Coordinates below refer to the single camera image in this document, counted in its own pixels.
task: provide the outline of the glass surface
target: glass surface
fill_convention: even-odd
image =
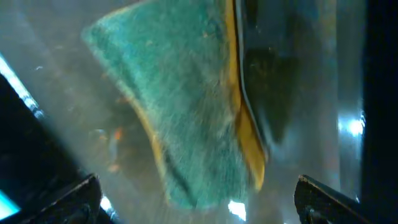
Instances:
[[[99,175],[108,199],[102,206],[112,206],[126,223],[299,223],[293,193],[300,174],[360,201],[365,124],[361,1],[335,5],[337,63],[325,68],[316,61],[324,45],[314,41],[325,42],[321,30],[330,26],[313,18],[320,1],[259,0],[259,23],[247,38],[260,43],[257,47],[292,55],[304,66],[294,71],[297,81],[289,92],[290,107],[282,108],[290,115],[283,124],[284,135],[269,143],[271,158],[262,190],[245,205],[230,201],[205,211],[166,205],[152,149],[137,115],[81,40],[84,27],[135,2],[0,1],[0,53],[7,62],[0,65],[15,72],[81,168]],[[296,18],[292,15],[301,15],[303,21],[288,26]],[[284,94],[284,88],[276,91]],[[279,114],[281,109],[276,104],[267,110]],[[267,119],[261,124],[271,133],[281,125],[273,121],[283,118]]]

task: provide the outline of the yellow sponge edge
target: yellow sponge edge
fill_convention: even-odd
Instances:
[[[226,0],[225,12],[229,40],[229,84],[231,86],[233,103],[237,112],[235,123],[236,134],[241,143],[241,149],[246,164],[252,173],[254,186],[256,190],[260,190],[264,181],[265,163],[268,158],[262,150],[248,106],[242,98],[236,48],[234,0]]]

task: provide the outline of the glass pane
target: glass pane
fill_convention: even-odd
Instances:
[[[241,71],[267,71],[244,87],[269,159],[259,193],[204,210],[167,205],[136,110],[81,38],[99,19],[138,2],[145,4],[0,1],[0,69],[17,75],[81,168],[99,175],[104,209],[126,223],[298,223],[300,174],[360,200],[363,2],[237,1],[236,16],[251,15],[237,29]]]

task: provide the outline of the green sponge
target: green sponge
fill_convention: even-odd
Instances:
[[[83,39],[138,113],[169,203],[208,208],[261,188],[266,158],[241,98],[233,0],[135,4]]]

